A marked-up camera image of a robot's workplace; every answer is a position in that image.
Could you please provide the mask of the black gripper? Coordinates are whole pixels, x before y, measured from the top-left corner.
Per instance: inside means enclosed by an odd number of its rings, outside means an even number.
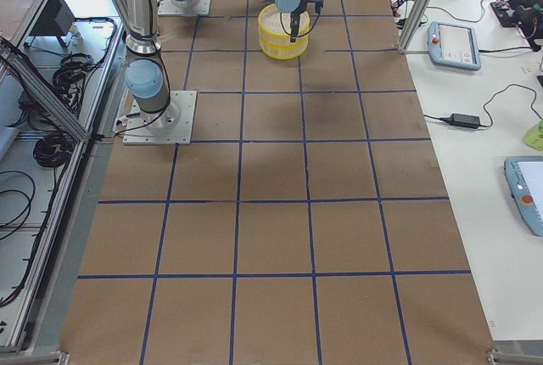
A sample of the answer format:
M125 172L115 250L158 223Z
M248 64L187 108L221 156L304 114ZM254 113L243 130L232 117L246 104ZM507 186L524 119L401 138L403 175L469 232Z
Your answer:
M314 3L314 11L320 14L324 7L325 0L311 0ZM289 27L291 43L295 43L298 37L299 28L308 28L311 24L311 16L307 12L306 6L299 6L289 14Z

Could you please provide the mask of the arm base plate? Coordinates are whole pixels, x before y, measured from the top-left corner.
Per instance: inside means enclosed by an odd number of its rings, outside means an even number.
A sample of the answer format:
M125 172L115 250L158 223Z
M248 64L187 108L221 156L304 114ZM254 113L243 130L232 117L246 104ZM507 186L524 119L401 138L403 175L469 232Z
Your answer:
M172 91L171 101L164 113L147 114L132 100L132 113L122 130L125 145L189 145L192 141L193 122L198 93L196 91Z

